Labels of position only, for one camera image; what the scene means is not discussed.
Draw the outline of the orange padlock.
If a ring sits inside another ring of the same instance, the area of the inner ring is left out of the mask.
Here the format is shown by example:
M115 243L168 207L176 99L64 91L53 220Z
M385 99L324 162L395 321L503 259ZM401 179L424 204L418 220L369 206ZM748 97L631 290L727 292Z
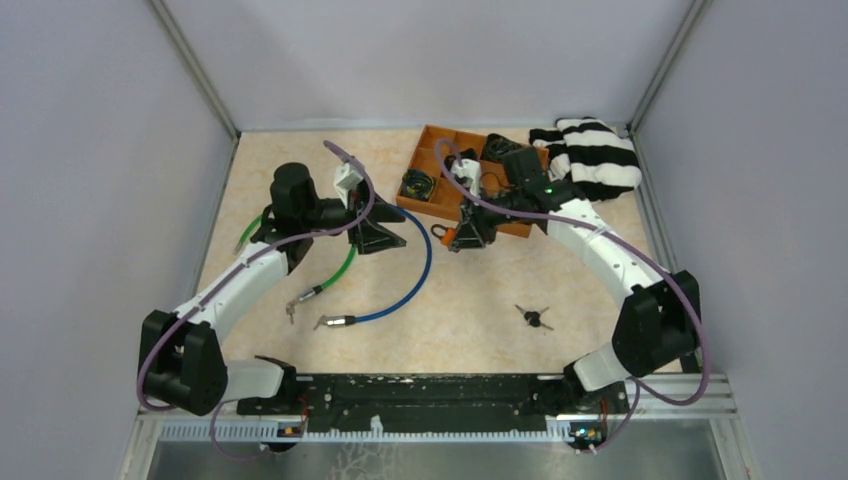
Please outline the orange padlock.
M443 246L449 247L455 238L456 229L442 224L434 224L430 227L430 233Z

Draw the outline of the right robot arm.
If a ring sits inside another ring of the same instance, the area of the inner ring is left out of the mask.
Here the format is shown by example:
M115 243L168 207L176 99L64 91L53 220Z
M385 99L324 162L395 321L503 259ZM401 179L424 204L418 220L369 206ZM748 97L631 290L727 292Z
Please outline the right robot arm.
M536 150L514 150L502 161L509 181L494 195L481 188L482 167L456 157L442 162L446 180L463 196L458 225L449 230L452 252L494 242L499 226L537 225L580 255L619 307L611 339L564 369L563 398L576 412L590 411L603 388L638 380L701 348L699 286L686 271L670 273L619 237L572 182L552 180Z

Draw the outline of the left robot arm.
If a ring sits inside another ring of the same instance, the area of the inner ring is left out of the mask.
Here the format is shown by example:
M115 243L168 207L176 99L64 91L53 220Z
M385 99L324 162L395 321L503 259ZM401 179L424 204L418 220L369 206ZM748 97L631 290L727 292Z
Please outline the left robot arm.
M241 256L189 301L145 318L136 380L145 408L204 416L245 399L261 399L277 414L297 406L300 388L285 377L283 362L227 362L222 342L254 303L301 264L315 238L345 234L362 255L405 246L386 227L404 222L404 215L375 193L358 161L339 166L336 181L340 197L321 198L306 165L278 167L271 201Z

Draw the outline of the black padlock keys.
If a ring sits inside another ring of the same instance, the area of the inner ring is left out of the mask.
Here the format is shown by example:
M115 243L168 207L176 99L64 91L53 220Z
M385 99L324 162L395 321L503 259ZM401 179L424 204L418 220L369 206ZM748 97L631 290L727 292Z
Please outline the black padlock keys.
M543 328L543 329L546 329L548 331L554 331L553 327L544 323L541 320L542 315L549 310L549 307L544 307L541 310L527 310L527 309L524 309L523 307L521 307L518 304L515 304L514 307L519 311L519 313L522 315L525 323L527 325L529 325L530 327Z

